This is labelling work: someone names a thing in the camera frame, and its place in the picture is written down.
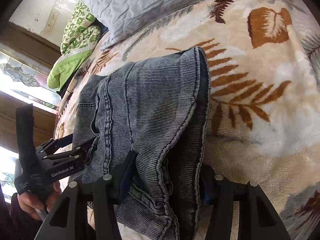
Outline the person left hand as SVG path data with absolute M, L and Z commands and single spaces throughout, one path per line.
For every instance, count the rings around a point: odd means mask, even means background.
M 41 218 L 39 217 L 37 210 L 44 210 L 44 206 L 46 206 L 47 211 L 49 212 L 62 193 L 59 181 L 53 183 L 53 189 L 54 191 L 48 196 L 45 204 L 43 204 L 36 195 L 30 192 L 25 192 L 22 195 L 18 195 L 17 199 L 20 208 L 31 218 L 40 221 Z

